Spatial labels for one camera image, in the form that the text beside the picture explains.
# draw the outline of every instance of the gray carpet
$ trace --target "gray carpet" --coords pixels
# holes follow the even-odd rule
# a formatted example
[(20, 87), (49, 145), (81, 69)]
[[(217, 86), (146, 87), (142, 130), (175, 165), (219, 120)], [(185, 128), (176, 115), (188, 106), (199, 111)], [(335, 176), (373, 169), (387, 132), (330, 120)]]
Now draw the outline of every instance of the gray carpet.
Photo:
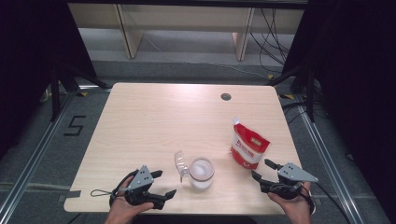
[[(126, 81), (264, 85), (267, 82), (258, 75), (202, 63), (93, 62), (93, 65), (99, 78), (107, 84)], [(260, 66), (239, 65), (236, 68), (257, 73), (264, 77), (273, 74), (265, 72)], [(280, 67), (271, 68), (277, 71), (281, 69)], [(278, 93), (290, 93), (291, 82), (292, 79), (288, 79), (277, 85)], [(78, 83), (90, 84), (83, 79), (78, 79)], [(62, 197), (74, 180), (107, 96), (108, 92), (90, 91), (85, 97), (74, 97), (9, 223), (67, 223), (76, 215), (64, 211)], [(287, 105), (295, 101), (281, 99), (280, 102), (282, 105)], [(45, 102), (37, 108), (32, 121), (21, 136), (20, 143), (0, 161), (0, 196), (2, 199), (7, 195), (9, 183), (17, 180), (49, 125), (50, 110), (50, 102)], [(337, 168), (356, 200), (363, 220), (366, 223), (389, 223), (358, 167), (353, 161), (346, 158), (347, 149), (332, 126), (331, 118), (326, 118), (327, 115), (323, 106), (315, 105), (315, 112), (316, 125), (323, 141), (330, 150)], [(77, 132), (76, 129), (68, 128), (74, 116), (85, 116), (85, 118), (76, 119), (74, 122), (84, 127), (79, 136), (65, 136), (65, 133)], [(286, 120), (290, 122), (290, 132), (303, 167), (307, 172), (318, 177), (321, 186), (337, 200), (332, 182), (304, 126), (300, 111), (297, 107), (294, 107), (285, 116)], [(318, 187), (313, 186), (312, 193), (318, 204), (317, 212), (312, 216), (314, 223), (346, 223), (341, 213)], [(84, 214), (73, 223), (101, 223), (105, 217), (106, 214)], [(289, 223), (285, 216), (254, 218), (258, 223)]]

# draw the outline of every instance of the person's left hand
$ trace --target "person's left hand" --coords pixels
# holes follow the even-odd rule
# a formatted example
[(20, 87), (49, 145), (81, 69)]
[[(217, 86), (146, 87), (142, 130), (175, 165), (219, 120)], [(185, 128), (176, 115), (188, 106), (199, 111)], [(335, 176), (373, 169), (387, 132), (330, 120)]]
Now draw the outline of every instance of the person's left hand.
[[(127, 188), (132, 179), (133, 176), (126, 179), (122, 184), (122, 188)], [(117, 194), (119, 197), (116, 197), (111, 205), (110, 212), (107, 215), (106, 224), (130, 224), (136, 215), (154, 207), (154, 203), (130, 205), (126, 202), (125, 197), (122, 197), (122, 194), (123, 193)]]

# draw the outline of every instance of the wooden desk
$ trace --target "wooden desk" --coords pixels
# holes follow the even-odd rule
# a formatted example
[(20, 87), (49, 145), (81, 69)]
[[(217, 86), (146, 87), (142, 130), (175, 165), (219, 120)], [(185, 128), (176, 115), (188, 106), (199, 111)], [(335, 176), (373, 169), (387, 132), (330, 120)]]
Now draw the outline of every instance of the wooden desk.
[[(232, 99), (221, 99), (229, 93)], [(282, 214), (261, 193), (250, 171), (233, 160), (233, 118), (272, 142), (264, 155), (278, 163), (300, 165), (290, 131), (273, 87), (195, 84), (118, 83), (110, 93), (67, 199), (68, 212), (107, 212), (108, 196), (92, 197), (93, 189), (111, 191), (131, 171), (146, 164), (163, 170), (151, 193), (177, 189), (161, 214)], [(205, 191), (180, 183), (174, 154), (183, 150), (187, 162), (204, 156), (215, 166), (214, 182)], [(277, 181), (263, 162), (257, 170)]]

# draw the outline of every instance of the open lid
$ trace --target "open lid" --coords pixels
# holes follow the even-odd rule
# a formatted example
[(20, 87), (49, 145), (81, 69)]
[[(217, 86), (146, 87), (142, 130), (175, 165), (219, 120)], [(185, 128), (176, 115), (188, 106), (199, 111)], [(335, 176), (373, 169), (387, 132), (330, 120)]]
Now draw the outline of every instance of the open lid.
[(186, 162), (184, 162), (183, 151), (175, 153), (175, 165), (178, 173), (180, 174), (180, 183), (183, 181), (183, 177), (190, 176), (190, 170)]

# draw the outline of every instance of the table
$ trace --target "table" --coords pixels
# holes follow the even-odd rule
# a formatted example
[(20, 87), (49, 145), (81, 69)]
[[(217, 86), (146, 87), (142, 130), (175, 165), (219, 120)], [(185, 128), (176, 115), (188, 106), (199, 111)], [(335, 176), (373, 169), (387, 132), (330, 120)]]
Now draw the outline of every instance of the table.
[[(231, 100), (221, 99), (223, 93)], [(68, 212), (107, 212), (108, 196), (92, 197), (93, 189), (113, 190), (130, 172), (146, 164), (163, 170), (150, 188), (175, 197), (154, 214), (268, 215), (283, 211), (261, 193), (259, 183), (233, 160), (233, 118), (272, 142), (264, 158), (300, 165), (276, 91), (268, 86), (117, 83), (110, 93), (68, 198)], [(209, 158), (215, 166), (212, 186), (198, 191), (187, 179), (180, 183), (174, 154), (187, 162)], [(277, 181), (263, 162), (258, 173)]]

